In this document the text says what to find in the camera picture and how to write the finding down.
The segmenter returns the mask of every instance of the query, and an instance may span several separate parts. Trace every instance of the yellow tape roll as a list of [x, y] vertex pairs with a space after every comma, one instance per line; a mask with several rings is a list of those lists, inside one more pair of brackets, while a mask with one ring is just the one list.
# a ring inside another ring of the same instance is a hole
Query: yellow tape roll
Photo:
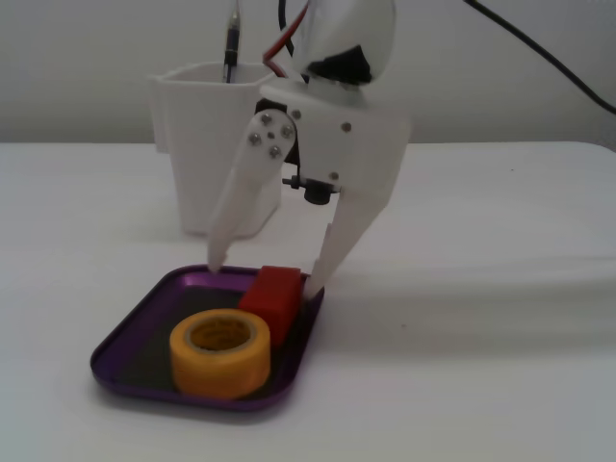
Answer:
[[171, 368], [182, 393], [241, 398], [270, 375], [270, 329], [240, 310], [210, 310], [186, 318], [171, 332]]

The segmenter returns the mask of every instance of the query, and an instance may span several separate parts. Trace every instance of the purple tray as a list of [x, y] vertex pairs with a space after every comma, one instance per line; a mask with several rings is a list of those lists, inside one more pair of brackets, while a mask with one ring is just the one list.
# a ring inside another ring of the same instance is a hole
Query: purple tray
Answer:
[[192, 313], [237, 306], [234, 302], [248, 290], [257, 272], [226, 267], [213, 274], [206, 266], [195, 266], [167, 274], [92, 354], [90, 367], [98, 383], [121, 395], [224, 410], [256, 411], [275, 404], [295, 382], [323, 291], [302, 306], [289, 340], [272, 353], [268, 383], [249, 397], [222, 400], [182, 395], [173, 389], [170, 378], [168, 331]]

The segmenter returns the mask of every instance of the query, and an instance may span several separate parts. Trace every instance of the screw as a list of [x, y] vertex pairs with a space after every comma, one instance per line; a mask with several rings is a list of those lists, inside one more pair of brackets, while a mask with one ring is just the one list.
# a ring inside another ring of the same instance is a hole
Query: screw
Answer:
[[261, 144], [261, 135], [259, 135], [258, 133], [251, 133], [250, 135], [248, 135], [248, 142], [253, 146], [258, 146], [259, 144]]
[[263, 115], [261, 115], [261, 122], [267, 127], [268, 125], [271, 124], [272, 118], [271, 115], [265, 113]]
[[278, 146], [272, 146], [269, 149], [269, 156], [273, 159], [277, 159], [282, 155], [282, 150]]
[[280, 129], [280, 135], [282, 135], [282, 138], [284, 138], [285, 140], [288, 140], [290, 137], [292, 137], [294, 132], [295, 131], [291, 125], [283, 125]]

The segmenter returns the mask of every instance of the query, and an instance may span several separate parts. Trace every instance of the red cube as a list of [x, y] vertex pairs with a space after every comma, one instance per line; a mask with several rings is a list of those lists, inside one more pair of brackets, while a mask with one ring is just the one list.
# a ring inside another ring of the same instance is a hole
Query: red cube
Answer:
[[280, 347], [301, 303], [301, 271], [297, 268], [262, 267], [240, 300], [239, 308], [262, 318], [269, 326], [271, 345]]

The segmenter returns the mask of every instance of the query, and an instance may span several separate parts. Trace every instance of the white plastic cup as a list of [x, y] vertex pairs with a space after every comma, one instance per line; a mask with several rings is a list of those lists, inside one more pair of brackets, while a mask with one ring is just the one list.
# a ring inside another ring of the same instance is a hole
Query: white plastic cup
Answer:
[[[222, 63], [205, 63], [148, 79], [156, 147], [171, 157], [180, 220], [188, 233], [208, 233], [259, 88], [274, 75], [262, 64], [239, 64], [235, 78], [223, 84]], [[280, 205], [280, 194], [277, 175], [236, 237], [257, 234]]]

